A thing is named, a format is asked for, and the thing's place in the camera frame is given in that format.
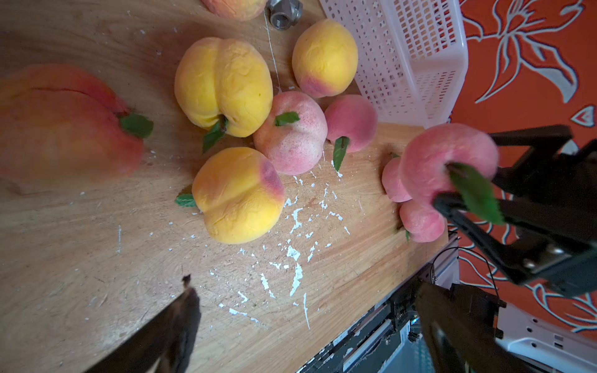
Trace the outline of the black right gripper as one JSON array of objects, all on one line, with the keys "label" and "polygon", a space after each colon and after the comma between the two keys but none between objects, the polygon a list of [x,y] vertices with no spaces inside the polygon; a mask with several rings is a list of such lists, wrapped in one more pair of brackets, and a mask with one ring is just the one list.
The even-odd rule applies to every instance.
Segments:
[{"label": "black right gripper", "polygon": [[512,200],[498,206],[517,238],[503,244],[465,216],[457,193],[439,194],[433,206],[474,242],[509,281],[543,280],[573,298],[596,289],[596,142],[574,155],[563,148],[572,129],[563,124],[494,133],[500,147],[526,147],[494,184]]}]

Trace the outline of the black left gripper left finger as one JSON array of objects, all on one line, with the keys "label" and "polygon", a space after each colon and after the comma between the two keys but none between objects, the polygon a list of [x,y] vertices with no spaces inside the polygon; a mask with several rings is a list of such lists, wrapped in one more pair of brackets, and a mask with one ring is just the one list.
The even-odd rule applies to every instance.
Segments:
[{"label": "black left gripper left finger", "polygon": [[88,372],[185,372],[201,321],[200,298],[191,275],[183,292],[163,311]]}]

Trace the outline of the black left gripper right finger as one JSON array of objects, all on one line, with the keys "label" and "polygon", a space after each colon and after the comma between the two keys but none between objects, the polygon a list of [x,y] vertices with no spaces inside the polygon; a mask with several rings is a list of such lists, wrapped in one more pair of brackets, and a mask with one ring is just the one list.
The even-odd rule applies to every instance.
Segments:
[{"label": "black left gripper right finger", "polygon": [[520,359],[500,347],[497,318],[505,302],[479,288],[424,282],[415,296],[421,332],[437,372],[526,372]]}]

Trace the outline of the pink peach with leaf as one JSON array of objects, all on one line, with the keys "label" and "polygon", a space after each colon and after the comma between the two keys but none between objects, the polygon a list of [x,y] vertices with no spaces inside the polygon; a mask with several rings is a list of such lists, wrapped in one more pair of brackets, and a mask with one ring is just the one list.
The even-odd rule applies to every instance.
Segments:
[{"label": "pink peach with leaf", "polygon": [[491,186],[498,161],[498,147],[487,133],[465,124],[442,124],[408,144],[399,174],[408,194],[421,206],[432,208],[437,195],[457,192],[469,212],[504,225]]}]

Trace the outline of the yellow peach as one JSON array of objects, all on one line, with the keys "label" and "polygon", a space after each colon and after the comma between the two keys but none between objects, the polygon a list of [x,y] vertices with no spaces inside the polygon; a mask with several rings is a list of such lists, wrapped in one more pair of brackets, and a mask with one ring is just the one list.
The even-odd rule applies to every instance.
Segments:
[{"label": "yellow peach", "polygon": [[292,70],[299,88],[312,98],[337,96],[353,81],[359,50],[348,29],[334,20],[320,20],[297,40]]},{"label": "yellow peach", "polygon": [[254,241],[278,222],[285,188],[271,161],[248,147],[224,149],[197,173],[181,207],[198,208],[211,238],[224,244]]},{"label": "yellow peach", "polygon": [[189,121],[205,129],[202,152],[225,135],[247,138],[267,119],[273,85],[267,63],[249,43],[205,37],[178,65],[174,93]]}]

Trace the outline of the red orange peach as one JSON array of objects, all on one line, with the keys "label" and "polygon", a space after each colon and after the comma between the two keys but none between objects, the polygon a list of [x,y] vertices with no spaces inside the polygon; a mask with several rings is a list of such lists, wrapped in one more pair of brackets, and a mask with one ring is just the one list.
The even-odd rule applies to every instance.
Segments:
[{"label": "red orange peach", "polygon": [[87,71],[30,65],[1,80],[1,177],[36,189],[118,181],[153,128]]}]

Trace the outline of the white plastic basket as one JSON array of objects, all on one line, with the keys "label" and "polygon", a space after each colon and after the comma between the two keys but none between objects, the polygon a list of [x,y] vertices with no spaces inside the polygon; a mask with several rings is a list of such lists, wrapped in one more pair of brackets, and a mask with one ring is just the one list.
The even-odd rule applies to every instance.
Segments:
[{"label": "white plastic basket", "polygon": [[359,47],[354,80],[385,123],[448,122],[469,65],[460,3],[455,0],[323,1],[326,17]]}]

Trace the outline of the pink red peach front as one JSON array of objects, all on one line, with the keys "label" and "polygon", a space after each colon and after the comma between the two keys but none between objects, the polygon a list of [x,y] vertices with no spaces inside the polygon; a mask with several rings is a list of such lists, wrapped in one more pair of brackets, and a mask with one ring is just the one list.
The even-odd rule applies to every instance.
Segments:
[{"label": "pink red peach front", "polygon": [[433,242],[446,230],[446,220],[438,211],[414,200],[403,203],[399,215],[410,239],[418,243]]}]

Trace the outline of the pink peach right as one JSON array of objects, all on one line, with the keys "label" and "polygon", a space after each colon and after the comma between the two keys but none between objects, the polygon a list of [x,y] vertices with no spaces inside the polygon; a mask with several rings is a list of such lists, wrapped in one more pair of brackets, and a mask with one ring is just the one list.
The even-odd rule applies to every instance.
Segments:
[{"label": "pink peach right", "polygon": [[396,203],[403,203],[412,199],[400,178],[401,157],[393,157],[382,171],[382,186],[388,198]]}]

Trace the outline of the pink peach centre left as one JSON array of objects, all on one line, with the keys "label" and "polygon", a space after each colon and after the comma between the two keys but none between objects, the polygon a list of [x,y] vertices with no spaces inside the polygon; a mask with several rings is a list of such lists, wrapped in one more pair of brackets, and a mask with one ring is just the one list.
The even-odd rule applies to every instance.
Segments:
[{"label": "pink peach centre left", "polygon": [[320,161],[327,132],[320,105],[305,93],[289,91],[275,96],[253,141],[279,173],[296,176],[311,171]]}]

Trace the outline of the orange peach near case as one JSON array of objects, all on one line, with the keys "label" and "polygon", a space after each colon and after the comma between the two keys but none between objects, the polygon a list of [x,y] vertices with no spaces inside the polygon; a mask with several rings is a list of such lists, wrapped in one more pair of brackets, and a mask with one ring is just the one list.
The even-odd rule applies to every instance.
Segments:
[{"label": "orange peach near case", "polygon": [[267,0],[202,0],[208,10],[222,18],[249,21],[259,16]]}]

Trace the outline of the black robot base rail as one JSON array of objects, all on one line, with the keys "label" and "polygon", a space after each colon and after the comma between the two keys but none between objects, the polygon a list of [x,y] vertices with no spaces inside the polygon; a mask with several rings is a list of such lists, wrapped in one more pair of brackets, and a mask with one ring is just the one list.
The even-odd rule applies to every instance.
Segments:
[{"label": "black robot base rail", "polygon": [[449,233],[448,244],[433,260],[328,343],[300,371],[435,371],[421,332],[415,298],[424,283],[450,288],[460,282],[459,243],[458,235]]}]

